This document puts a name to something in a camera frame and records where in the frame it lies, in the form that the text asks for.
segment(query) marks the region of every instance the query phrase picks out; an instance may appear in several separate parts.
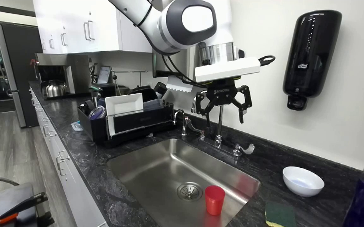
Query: floor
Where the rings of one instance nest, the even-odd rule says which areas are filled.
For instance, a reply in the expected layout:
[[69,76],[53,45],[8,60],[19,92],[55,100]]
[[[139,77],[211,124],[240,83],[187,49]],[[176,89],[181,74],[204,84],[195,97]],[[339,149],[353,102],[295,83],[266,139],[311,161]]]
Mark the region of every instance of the floor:
[[[51,211],[56,227],[76,226],[41,129],[21,129],[15,112],[0,113],[0,175],[46,192],[48,203],[38,211]],[[0,183],[0,192],[10,187]]]

